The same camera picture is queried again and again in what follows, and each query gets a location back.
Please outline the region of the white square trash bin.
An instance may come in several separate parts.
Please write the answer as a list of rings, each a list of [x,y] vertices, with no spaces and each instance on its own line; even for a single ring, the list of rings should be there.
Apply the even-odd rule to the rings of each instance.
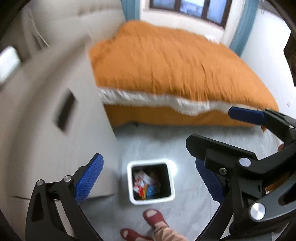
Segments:
[[[174,176],[178,168],[170,159],[131,161],[127,165],[129,200],[134,205],[150,205],[172,201],[176,196]],[[159,194],[146,199],[149,185],[159,186]]]

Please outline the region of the blue wrapper in bin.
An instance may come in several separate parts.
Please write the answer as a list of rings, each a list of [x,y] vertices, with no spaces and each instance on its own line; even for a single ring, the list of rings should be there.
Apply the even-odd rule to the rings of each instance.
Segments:
[[[147,191],[146,191],[146,194],[145,194],[146,199],[152,199],[158,194],[159,194],[159,186],[157,186],[157,185],[149,185],[147,187]]]

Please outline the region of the white bedside cabinet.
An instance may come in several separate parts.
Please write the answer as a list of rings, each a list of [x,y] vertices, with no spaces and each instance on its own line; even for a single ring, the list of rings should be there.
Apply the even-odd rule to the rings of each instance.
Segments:
[[[90,197],[118,191],[119,149],[81,37],[39,52],[1,90],[1,211],[25,239],[36,182],[60,181],[99,153]]]

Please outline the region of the orange bed with white trim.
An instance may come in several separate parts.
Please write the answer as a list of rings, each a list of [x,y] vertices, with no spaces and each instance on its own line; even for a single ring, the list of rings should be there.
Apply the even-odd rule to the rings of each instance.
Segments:
[[[112,127],[246,126],[229,117],[229,108],[278,110],[236,53],[188,31],[129,21],[96,43],[89,58]]]

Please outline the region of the dark framed window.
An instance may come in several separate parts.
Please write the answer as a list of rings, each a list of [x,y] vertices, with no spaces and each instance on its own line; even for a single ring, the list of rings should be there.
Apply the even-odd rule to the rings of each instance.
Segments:
[[[231,4],[232,0],[151,0],[149,8],[193,16],[225,28]]]

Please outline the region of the beige padded headboard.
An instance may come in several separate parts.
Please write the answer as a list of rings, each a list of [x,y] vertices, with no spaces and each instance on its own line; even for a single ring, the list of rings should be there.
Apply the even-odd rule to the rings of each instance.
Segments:
[[[1,68],[81,36],[111,38],[124,22],[121,1],[1,1]]]

